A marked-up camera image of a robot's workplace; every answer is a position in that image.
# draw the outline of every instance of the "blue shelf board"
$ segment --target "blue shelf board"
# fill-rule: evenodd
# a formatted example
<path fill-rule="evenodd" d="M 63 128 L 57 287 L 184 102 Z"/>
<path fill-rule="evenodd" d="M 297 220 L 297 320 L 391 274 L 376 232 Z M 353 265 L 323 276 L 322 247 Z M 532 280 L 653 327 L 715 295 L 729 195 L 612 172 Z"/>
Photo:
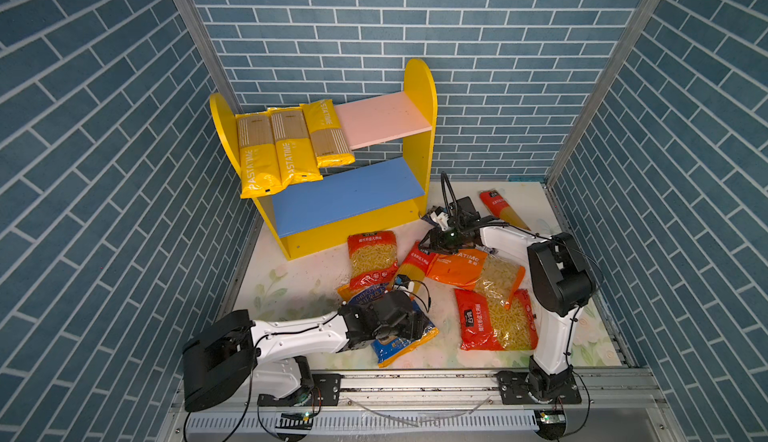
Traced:
<path fill-rule="evenodd" d="M 294 184 L 272 196 L 277 235 L 293 236 L 423 195 L 402 157 Z"/>

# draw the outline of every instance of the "shelf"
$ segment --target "shelf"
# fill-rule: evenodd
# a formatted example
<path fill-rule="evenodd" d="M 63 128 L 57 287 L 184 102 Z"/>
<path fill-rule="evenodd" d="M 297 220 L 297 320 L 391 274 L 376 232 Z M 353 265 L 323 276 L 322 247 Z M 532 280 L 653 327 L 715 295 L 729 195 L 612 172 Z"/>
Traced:
<path fill-rule="evenodd" d="M 402 157 L 289 186 L 272 196 L 275 229 L 287 237 L 423 196 Z"/>
<path fill-rule="evenodd" d="M 432 130 L 405 92 L 334 106 L 350 149 Z"/>

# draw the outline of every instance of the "pink shelf board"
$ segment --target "pink shelf board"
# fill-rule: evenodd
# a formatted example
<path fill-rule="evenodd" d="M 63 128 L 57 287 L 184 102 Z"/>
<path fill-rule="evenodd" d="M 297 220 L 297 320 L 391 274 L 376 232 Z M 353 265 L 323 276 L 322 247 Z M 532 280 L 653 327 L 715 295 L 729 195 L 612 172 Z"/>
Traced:
<path fill-rule="evenodd" d="M 405 92 L 334 106 L 350 149 L 432 130 Z"/>

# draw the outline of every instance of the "floral tabletop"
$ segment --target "floral tabletop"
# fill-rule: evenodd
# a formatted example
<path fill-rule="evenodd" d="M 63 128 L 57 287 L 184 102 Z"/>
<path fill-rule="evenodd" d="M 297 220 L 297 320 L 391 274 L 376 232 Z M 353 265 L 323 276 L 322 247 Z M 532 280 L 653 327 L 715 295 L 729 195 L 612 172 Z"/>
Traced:
<path fill-rule="evenodd" d="M 454 183 L 459 197 L 470 195 L 482 216 L 485 207 L 476 198 L 481 190 L 495 188 L 509 201 L 534 231 L 558 233 L 559 226 L 552 214 L 544 191 L 536 183 Z M 430 187 L 430 204 L 440 193 L 439 186 Z M 415 221 L 394 228 L 398 238 L 398 261 L 401 262 L 413 243 L 424 236 L 430 226 Z M 517 263 L 525 260 L 525 245 L 511 250 Z M 235 309 L 248 309 L 252 319 L 286 321 L 316 317 L 338 309 L 341 297 L 336 289 L 350 280 L 350 260 L 346 245 L 286 261 L 269 230 L 264 226 L 254 256 L 250 261 L 238 294 Z M 428 317 L 437 326 L 439 334 L 432 340 L 404 354 L 389 368 L 487 368 L 528 366 L 531 351 L 462 351 L 458 306 L 453 287 L 431 281 L 432 308 Z M 531 290 L 528 274 L 521 285 Z M 536 318 L 542 320 L 543 309 L 531 297 Z M 608 337 L 600 314 L 592 302 L 584 308 L 574 332 L 574 350 L 571 358 L 576 366 L 599 367 L 620 365 L 613 343 Z M 378 367 L 372 349 L 342 352 L 340 354 L 308 354 L 313 369 L 372 369 Z"/>

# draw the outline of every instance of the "brick pattern wallpaper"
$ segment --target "brick pattern wallpaper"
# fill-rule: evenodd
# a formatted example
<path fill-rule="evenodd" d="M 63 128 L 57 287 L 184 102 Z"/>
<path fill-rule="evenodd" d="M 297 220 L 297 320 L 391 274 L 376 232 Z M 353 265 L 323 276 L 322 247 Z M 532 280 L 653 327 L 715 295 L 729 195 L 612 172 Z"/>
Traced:
<path fill-rule="evenodd" d="M 153 440 L 254 205 L 171 0 L 0 0 L 0 440 Z"/>
<path fill-rule="evenodd" d="M 248 110 L 398 92 L 420 57 L 440 103 L 433 171 L 541 179 L 639 0 L 195 2 Z"/>
<path fill-rule="evenodd" d="M 768 440 L 768 0 L 663 0 L 554 189 L 689 440 Z"/>

